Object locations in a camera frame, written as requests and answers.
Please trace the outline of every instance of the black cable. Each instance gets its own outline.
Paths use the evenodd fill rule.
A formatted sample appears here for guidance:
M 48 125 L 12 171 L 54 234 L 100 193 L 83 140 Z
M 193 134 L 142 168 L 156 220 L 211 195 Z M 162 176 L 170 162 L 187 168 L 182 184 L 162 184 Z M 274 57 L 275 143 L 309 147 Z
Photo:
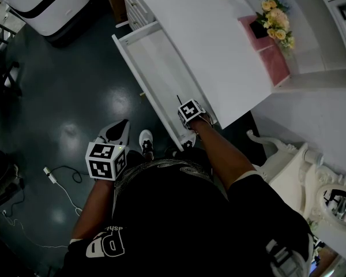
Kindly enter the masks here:
M 61 168 L 63 168 L 63 167 L 66 168 L 66 169 L 71 169 L 71 170 L 74 170 L 74 171 L 75 171 L 75 172 L 72 174 L 72 178 L 73 178 L 73 180 L 74 180 L 76 183 L 78 183 L 78 184 L 80 184 L 80 183 L 82 182 L 82 176 L 81 176 L 81 174 L 83 174 L 83 175 L 89 175 L 88 173 L 80 172 L 80 171 L 78 171 L 77 169 L 74 169 L 74 168 L 69 167 L 69 166 L 67 166 L 67 165 L 62 165 L 62 166 L 56 167 L 56 168 L 50 170 L 49 174 L 51 174 L 54 170 L 61 169 Z M 74 176 L 75 176 L 76 174 L 77 174 L 77 175 L 79 176 L 79 178 L 80 178 L 79 181 L 76 180 L 76 179 L 74 178 Z
M 15 202 L 12 204 L 12 206 L 10 206 L 10 215 L 9 214 L 5 214 L 5 216 L 7 216 L 8 218 L 11 217 L 13 215 L 13 206 L 19 203 L 23 203 L 25 200 L 25 194 L 24 194 L 24 181 L 23 178 L 19 177 L 16 175 L 17 178 L 19 178 L 19 184 L 21 186 L 22 192 L 23 192 L 23 199 L 21 201 Z

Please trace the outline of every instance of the yellow rose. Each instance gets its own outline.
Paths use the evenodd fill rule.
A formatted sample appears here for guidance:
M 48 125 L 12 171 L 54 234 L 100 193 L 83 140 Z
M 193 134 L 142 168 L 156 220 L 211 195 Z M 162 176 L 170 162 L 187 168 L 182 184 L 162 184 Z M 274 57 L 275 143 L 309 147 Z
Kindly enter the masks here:
M 279 39 L 279 40 L 284 40 L 286 39 L 286 32 L 283 31 L 283 30 L 278 30 L 276 32 L 276 37 Z
M 269 0 L 268 2 L 269 2 L 269 4 L 270 4 L 270 7 L 271 7 L 271 8 L 277 8 L 277 3 L 276 3 L 276 1 L 274 1 L 274 0 Z
M 270 26 L 271 26 L 270 22 L 267 21 L 266 23 L 264 23 L 264 28 L 269 29 Z
M 270 7 L 270 3 L 268 1 L 263 1 L 261 2 L 261 7 L 263 8 L 263 10 L 265 10 L 266 12 L 270 11 L 271 7 Z
M 269 35 L 269 37 L 270 38 L 275 38 L 276 37 L 276 31 L 275 30 L 273 30 L 273 29 L 268 29 L 267 30 L 267 33 L 268 33 L 268 35 Z
M 288 38 L 288 44 L 289 44 L 289 47 L 291 49 L 294 49 L 295 48 L 295 37 L 291 36 L 290 38 Z

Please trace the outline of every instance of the white cable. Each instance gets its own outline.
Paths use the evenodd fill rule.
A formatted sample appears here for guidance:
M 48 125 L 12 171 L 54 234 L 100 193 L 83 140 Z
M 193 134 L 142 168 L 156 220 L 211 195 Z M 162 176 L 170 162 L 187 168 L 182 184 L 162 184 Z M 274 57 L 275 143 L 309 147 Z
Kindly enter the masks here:
M 64 189 L 64 187 L 62 185 L 60 185 L 58 182 L 55 182 L 60 188 L 62 188 L 64 190 L 64 192 L 67 194 L 68 198 L 69 198 L 69 201 L 71 202 L 71 204 L 75 207 L 75 212 L 78 216 L 80 216 L 80 214 L 77 212 L 77 210 L 80 210 L 81 212 L 83 211 L 81 208 L 79 208 L 78 206 L 75 206 L 73 201 L 71 200 L 68 192 L 66 191 L 66 189 Z
M 59 245 L 59 246 L 47 246 L 47 245 L 39 245 L 35 242 L 33 242 L 30 238 L 28 238 L 28 236 L 26 235 L 25 231 L 24 231 L 24 228 L 23 228 L 23 225 L 22 223 L 18 220 L 18 219 L 15 219 L 15 220 L 11 220 L 9 218 L 7 218 L 6 216 L 4 216 L 6 218 L 6 221 L 8 222 L 8 224 L 10 224 L 11 226 L 15 227 L 16 226 L 16 221 L 19 222 L 19 224 L 21 225 L 22 227 L 22 231 L 23 231 L 23 234 L 25 235 L 25 237 L 34 245 L 37 245 L 39 247 L 42 247 L 42 248 L 60 248 L 60 247 L 64 247 L 64 248 L 68 248 L 68 246 L 65 246 L 65 245 Z

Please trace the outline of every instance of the open drawer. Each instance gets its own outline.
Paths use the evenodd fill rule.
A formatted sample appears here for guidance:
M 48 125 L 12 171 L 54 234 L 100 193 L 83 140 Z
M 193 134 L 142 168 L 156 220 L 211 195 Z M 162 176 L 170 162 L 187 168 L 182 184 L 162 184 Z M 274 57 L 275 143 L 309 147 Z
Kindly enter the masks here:
M 195 99 L 216 122 L 208 101 L 159 22 L 155 21 L 123 38 L 118 39 L 115 35 L 112 38 L 181 151 L 181 143 L 193 132 L 183 127 L 178 117 L 180 103 L 177 96 L 182 103 Z

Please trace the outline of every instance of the person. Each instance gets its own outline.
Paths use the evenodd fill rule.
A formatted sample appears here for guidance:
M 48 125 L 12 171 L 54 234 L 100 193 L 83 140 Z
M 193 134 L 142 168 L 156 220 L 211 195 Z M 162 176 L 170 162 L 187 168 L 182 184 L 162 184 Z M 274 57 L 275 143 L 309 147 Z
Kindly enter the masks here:
M 208 122 L 198 118 L 190 126 L 206 153 L 155 159 L 152 134 L 144 130 L 143 156 L 128 154 L 121 179 L 95 182 L 64 276 L 309 275 L 313 241 L 306 221 Z M 211 169 L 226 194 L 213 184 Z

